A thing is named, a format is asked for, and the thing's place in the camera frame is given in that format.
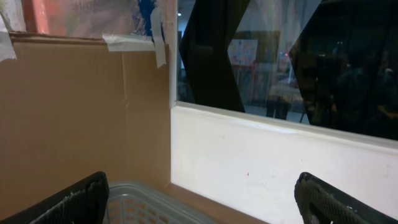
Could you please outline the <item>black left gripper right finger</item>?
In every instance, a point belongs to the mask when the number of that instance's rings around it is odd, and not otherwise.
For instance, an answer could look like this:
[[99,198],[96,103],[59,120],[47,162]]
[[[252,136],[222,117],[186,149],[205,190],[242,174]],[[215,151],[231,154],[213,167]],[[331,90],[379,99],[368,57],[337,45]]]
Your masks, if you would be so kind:
[[304,224],[397,224],[397,220],[360,202],[318,177],[302,172],[294,197]]

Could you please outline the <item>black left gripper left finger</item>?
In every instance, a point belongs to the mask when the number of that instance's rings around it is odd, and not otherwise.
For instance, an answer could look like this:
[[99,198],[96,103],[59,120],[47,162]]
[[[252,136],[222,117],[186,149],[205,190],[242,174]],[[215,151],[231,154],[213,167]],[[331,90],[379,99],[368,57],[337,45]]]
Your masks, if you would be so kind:
[[1,220],[1,224],[102,224],[108,198],[108,180],[99,171]]

